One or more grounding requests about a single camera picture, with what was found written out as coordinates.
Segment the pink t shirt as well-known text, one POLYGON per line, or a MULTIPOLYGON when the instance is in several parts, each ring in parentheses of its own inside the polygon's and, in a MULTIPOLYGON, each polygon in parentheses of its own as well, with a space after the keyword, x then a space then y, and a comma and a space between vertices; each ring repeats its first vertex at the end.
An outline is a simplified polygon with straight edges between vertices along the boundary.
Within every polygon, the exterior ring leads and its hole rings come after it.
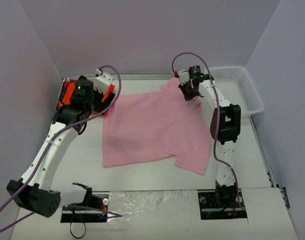
POLYGON ((200 101, 185 101, 174 77, 159 91, 121 95, 103 121, 105 168, 175 157, 176 167, 204 175, 211 146, 200 101))

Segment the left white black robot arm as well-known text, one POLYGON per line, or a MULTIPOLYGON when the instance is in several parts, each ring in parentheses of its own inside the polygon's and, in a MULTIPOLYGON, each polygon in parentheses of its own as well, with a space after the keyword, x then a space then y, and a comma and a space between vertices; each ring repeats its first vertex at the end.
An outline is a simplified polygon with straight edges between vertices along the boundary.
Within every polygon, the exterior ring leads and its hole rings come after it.
POLYGON ((48 135, 34 161, 19 180, 10 180, 7 191, 20 208, 46 218, 58 208, 76 204, 88 209, 93 203, 92 188, 74 182, 71 190, 52 190, 58 166, 73 140, 86 128, 92 111, 100 113, 104 91, 108 89, 98 78, 84 76, 73 82, 69 104, 55 112, 48 135))

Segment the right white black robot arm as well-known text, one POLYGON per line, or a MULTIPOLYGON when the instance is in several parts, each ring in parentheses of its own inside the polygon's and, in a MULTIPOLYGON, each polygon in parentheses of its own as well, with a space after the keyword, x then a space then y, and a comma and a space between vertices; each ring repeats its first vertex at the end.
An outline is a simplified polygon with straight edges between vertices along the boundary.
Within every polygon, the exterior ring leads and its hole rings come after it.
POLYGON ((205 98, 213 110, 209 129, 213 155, 218 162, 214 200, 217 205, 225 207, 239 195, 234 163, 235 145, 241 133, 241 107, 227 100, 213 76, 202 73, 198 65, 175 71, 173 75, 178 79, 178 87, 186 101, 205 98))

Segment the folded orange t shirt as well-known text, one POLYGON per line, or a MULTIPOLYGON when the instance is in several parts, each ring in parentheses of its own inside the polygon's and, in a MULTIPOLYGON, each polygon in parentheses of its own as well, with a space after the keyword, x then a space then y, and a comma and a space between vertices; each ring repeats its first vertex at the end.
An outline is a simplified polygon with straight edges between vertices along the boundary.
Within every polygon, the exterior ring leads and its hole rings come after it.
MULTIPOLYGON (((57 109, 63 105, 68 105, 70 104, 70 98, 72 97, 74 91, 75 91, 75 82, 76 80, 73 79, 69 79, 66 80, 65 82, 68 82, 66 89, 64 92, 62 92, 62 88, 61 88, 61 92, 60 92, 60 96, 59 96, 59 101, 57 104, 57 109)), ((115 93, 114 90, 112 91, 112 100, 115 98, 115 93)))

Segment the white plastic basket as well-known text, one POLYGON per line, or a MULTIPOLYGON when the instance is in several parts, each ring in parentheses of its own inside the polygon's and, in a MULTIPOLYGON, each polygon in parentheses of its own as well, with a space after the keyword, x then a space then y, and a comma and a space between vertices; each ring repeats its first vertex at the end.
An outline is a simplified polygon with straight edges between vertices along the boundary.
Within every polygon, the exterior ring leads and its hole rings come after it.
POLYGON ((263 101, 244 67, 220 66, 209 70, 223 96, 232 104, 240 106, 243 118, 264 111, 263 101))

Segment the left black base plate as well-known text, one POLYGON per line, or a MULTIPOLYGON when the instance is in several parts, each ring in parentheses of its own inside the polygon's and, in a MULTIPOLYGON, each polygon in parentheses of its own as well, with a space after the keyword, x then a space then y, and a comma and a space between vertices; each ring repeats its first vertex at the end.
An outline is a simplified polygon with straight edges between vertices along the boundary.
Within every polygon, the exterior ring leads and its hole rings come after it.
MULTIPOLYGON (((89 208, 108 210, 109 192, 95 192, 93 199, 86 205, 89 208)), ((97 210, 63 207, 60 213, 60 223, 106 223, 108 214, 97 210)))

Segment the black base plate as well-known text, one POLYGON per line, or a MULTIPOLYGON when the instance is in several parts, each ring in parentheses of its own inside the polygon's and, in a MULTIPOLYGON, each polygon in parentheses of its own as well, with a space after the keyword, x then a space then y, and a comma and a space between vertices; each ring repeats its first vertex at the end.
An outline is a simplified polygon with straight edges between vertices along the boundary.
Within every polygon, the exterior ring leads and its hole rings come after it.
MULTIPOLYGON (((86 205, 89 208, 108 210, 109 192, 95 192, 93 199, 86 205)), ((106 223, 108 214, 97 210, 63 207, 60 213, 60 223, 106 223)))
POLYGON ((214 190, 198 190, 197 198, 201 220, 235 220, 248 218, 241 191, 239 192, 239 199, 230 198, 224 203, 217 201, 214 190))

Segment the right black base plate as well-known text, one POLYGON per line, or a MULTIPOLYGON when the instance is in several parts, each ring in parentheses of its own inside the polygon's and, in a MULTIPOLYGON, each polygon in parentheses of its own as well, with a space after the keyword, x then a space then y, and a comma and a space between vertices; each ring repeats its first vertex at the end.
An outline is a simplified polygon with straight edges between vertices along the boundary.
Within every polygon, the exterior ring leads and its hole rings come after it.
POLYGON ((235 220, 248 218, 241 191, 239 192, 239 199, 230 198, 224 203, 217 201, 214 190, 198 190, 197 198, 201 220, 235 220))

